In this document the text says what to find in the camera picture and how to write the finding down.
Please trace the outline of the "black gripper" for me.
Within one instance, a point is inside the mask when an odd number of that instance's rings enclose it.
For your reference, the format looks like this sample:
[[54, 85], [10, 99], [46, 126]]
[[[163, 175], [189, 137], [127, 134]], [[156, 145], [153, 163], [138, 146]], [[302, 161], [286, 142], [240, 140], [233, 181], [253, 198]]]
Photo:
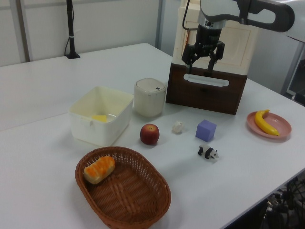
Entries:
[[198, 25], [195, 45], [186, 44], [182, 54], [182, 61], [186, 66], [186, 73], [191, 73], [193, 63], [199, 57], [210, 57], [208, 71], [212, 71], [218, 60], [223, 58], [225, 44], [219, 41], [222, 29], [214, 29]]

